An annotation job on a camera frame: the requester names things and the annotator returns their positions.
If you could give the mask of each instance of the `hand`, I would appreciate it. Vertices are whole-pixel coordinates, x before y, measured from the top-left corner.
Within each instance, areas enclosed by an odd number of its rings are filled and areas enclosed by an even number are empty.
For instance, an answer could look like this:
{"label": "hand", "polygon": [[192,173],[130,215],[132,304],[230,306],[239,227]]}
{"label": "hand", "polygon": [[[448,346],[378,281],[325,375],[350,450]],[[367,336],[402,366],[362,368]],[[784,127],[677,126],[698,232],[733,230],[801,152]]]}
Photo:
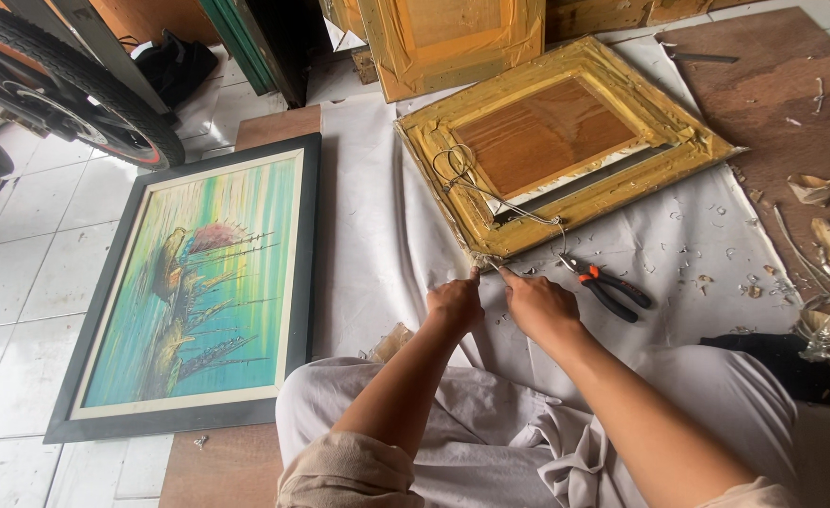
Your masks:
{"label": "hand", "polygon": [[428,313],[451,326],[455,333],[465,334],[471,326],[484,319],[477,287],[481,284],[480,271],[472,267],[467,279],[451,280],[428,292]]}
{"label": "hand", "polygon": [[521,278],[506,267],[499,271],[506,282],[506,303],[512,320],[535,342],[542,343],[580,325],[579,305],[571,291],[546,277]]}

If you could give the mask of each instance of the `black picture frame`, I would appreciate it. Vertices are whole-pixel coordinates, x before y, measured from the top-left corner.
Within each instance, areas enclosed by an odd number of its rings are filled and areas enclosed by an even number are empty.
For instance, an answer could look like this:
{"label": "black picture frame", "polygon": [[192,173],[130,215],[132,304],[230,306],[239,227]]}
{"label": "black picture frame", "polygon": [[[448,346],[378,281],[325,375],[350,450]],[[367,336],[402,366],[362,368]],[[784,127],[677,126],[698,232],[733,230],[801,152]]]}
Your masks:
{"label": "black picture frame", "polygon": [[129,194],[120,225],[104,263],[98,285],[82,323],[82,329],[73,348],[55,409],[45,433],[45,444],[70,443],[115,437],[169,434],[186,430],[217,429],[274,422],[275,398],[227,402],[175,410],[108,416],[94,419],[70,420],[69,415],[87,368],[90,352],[109,297],[115,294],[117,270],[133,224],[137,219],[145,189],[152,183],[181,176],[202,173],[220,167],[242,163],[264,156],[273,156],[304,148],[302,162],[301,196],[296,230],[296,264],[293,279],[292,302],[289,315],[285,375],[311,361],[312,316],[314,297],[312,285],[315,269],[316,219],[318,217],[319,174],[321,166],[321,135],[301,135],[277,143],[264,144],[234,152],[226,156],[197,161],[172,170],[143,175],[136,179]]}

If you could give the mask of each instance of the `taped frame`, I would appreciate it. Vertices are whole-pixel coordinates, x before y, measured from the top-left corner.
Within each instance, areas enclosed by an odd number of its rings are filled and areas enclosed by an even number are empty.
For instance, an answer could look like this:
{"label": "taped frame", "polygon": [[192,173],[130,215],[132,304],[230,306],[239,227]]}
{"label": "taped frame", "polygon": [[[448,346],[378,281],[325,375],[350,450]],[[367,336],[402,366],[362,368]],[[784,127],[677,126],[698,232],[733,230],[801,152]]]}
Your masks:
{"label": "taped frame", "polygon": [[[467,176],[472,184],[485,192],[462,185],[445,188],[449,179],[462,172],[462,167],[455,165],[454,158],[437,157],[435,172],[432,161],[443,150],[463,144],[457,132],[461,127],[570,79],[578,81],[635,134],[629,144],[665,149],[532,210],[533,214],[548,221],[559,217],[560,225],[566,230],[742,151],[683,110],[593,36],[576,40],[395,122],[397,132],[420,168],[454,236],[470,258],[480,254],[509,258],[560,235],[559,225],[543,224],[526,217],[498,222],[485,194],[493,193],[494,188],[483,177],[487,171],[481,168],[479,154],[475,171],[468,171]],[[577,179],[593,173],[620,149],[624,149],[624,144],[614,145],[611,153],[596,154],[559,168],[548,180],[563,176]]]}
{"label": "taped frame", "polygon": [[543,0],[359,0],[387,102],[498,75],[543,51]]}

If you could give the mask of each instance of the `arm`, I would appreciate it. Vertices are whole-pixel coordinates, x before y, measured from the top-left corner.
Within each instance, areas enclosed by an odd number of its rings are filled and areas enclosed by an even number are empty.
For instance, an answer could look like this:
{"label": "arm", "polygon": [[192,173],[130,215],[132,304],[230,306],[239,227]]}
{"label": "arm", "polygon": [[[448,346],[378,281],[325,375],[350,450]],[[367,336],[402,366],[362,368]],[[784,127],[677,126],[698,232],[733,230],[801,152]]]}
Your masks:
{"label": "arm", "polygon": [[428,318],[381,369],[331,430],[373,437],[415,458],[440,376],[455,345],[484,309],[478,270],[428,293]]}
{"label": "arm", "polygon": [[647,502],[688,508],[757,475],[622,364],[579,321],[575,295],[500,269],[512,319],[572,379]]}

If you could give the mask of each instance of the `pliers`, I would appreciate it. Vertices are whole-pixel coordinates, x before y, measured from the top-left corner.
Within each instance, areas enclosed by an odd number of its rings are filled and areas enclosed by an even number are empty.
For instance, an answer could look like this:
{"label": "pliers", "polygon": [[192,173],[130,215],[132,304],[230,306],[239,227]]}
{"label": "pliers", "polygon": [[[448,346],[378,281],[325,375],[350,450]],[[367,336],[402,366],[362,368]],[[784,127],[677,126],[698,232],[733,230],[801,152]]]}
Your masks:
{"label": "pliers", "polygon": [[568,269],[568,271],[579,276],[579,282],[581,282],[581,285],[590,289],[591,293],[597,297],[597,300],[600,300],[601,304],[606,306],[606,308],[608,308],[613,314],[629,323],[637,321],[638,315],[628,307],[615,301],[612,296],[607,294],[600,286],[601,282],[603,284],[609,284],[619,291],[622,291],[626,296],[631,298],[635,304],[641,306],[641,308],[650,308],[653,304],[647,294],[644,294],[637,287],[628,284],[620,278],[615,278],[611,275],[603,273],[594,265],[585,265],[584,263],[579,262],[579,260],[568,257],[568,255],[564,252],[559,254],[559,258],[566,265],[566,269]]}

